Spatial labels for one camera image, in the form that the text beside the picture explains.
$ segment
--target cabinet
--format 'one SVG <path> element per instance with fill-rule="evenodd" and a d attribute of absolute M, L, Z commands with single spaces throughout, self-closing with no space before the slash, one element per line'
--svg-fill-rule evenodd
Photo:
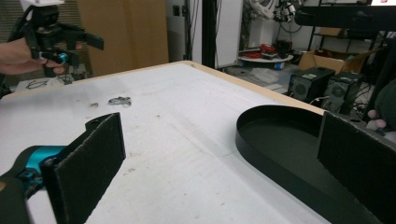
<path fill-rule="evenodd" d="M 324 7 L 333 7 L 335 5 L 341 5 L 341 4 L 335 4 L 335 3 L 323 3 L 322 0 L 319 0 L 318 6 L 324 6 Z M 322 34 L 318 31 L 318 28 L 320 27 L 312 27 L 312 33 L 309 39 L 309 44 L 308 44 L 308 51 L 311 50 L 312 47 L 312 41 L 314 39 L 314 36 L 320 36 L 320 47 L 323 47 L 324 41 L 326 38 L 339 38 L 339 39 L 347 39 L 347 47 L 346 47 L 346 52 L 349 51 L 350 44 L 353 40 L 365 40 L 369 39 L 370 40 L 370 47 L 369 50 L 374 48 L 376 37 L 378 32 L 363 32 L 363 31 L 341 31 L 340 34 L 334 33 L 334 34 Z"/>
<path fill-rule="evenodd" d="M 165 0 L 80 0 L 78 10 L 105 40 L 105 50 L 88 48 L 95 77 L 168 63 Z"/>

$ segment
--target black speaker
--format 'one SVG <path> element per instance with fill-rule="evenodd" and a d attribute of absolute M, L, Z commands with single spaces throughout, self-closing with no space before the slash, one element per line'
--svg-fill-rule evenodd
<path fill-rule="evenodd" d="M 324 96 L 327 82 L 334 74 L 334 70 L 324 67 L 312 67 L 297 72 L 290 77 L 288 96 L 315 105 L 312 101 Z"/>
<path fill-rule="evenodd" d="M 322 108 L 333 113 L 349 115 L 361 89 L 361 83 L 362 75 L 359 74 L 342 72 L 331 77 L 324 92 L 329 98 L 323 102 Z"/>

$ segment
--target metal part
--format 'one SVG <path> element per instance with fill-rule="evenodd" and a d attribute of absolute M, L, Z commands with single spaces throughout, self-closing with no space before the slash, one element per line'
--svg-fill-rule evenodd
<path fill-rule="evenodd" d="M 110 99 L 108 101 L 110 105 L 131 105 L 132 101 L 130 97 L 119 96 L 117 98 Z"/>

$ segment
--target hand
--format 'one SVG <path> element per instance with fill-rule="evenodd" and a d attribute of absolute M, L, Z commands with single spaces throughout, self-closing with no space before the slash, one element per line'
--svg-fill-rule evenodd
<path fill-rule="evenodd" d="M 61 74 L 64 68 L 61 64 L 47 59 L 32 59 L 29 47 L 24 38 L 0 45 L 0 73 L 17 75 L 42 69 L 42 65 L 52 67 L 55 74 Z"/>

